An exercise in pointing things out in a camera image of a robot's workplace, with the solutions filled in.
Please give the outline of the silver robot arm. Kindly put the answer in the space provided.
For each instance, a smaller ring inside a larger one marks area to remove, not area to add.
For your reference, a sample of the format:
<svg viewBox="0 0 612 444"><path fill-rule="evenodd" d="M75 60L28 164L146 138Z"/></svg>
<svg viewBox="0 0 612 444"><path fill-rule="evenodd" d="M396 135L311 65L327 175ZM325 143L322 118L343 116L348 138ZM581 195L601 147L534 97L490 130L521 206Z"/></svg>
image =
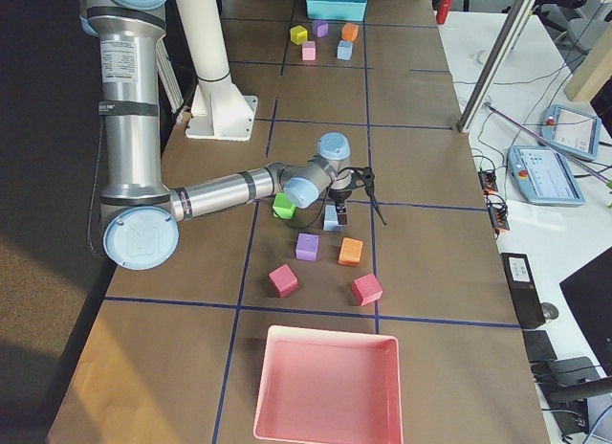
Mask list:
<svg viewBox="0 0 612 444"><path fill-rule="evenodd" d="M105 253L126 269L157 267L178 245L179 222L277 193L301 209L325 196L342 211L356 177L348 140L337 132L323 135L303 166L273 163L175 189L163 183L157 55L166 2L79 0L82 28L100 47L98 113L109 162L100 195ZM257 100L231 79L217 0L175 2L196 75L193 137L246 141Z"/></svg>

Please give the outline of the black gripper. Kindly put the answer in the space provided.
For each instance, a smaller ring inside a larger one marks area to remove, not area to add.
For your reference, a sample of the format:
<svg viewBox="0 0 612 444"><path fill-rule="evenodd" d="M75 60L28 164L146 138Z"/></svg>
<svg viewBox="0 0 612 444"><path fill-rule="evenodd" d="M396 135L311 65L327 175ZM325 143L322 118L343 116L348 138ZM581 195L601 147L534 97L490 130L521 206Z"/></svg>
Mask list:
<svg viewBox="0 0 612 444"><path fill-rule="evenodd" d="M344 207L346 200L351 196L351 189L332 189L331 200L337 207L338 222L341 226L348 223L347 209Z"/></svg>

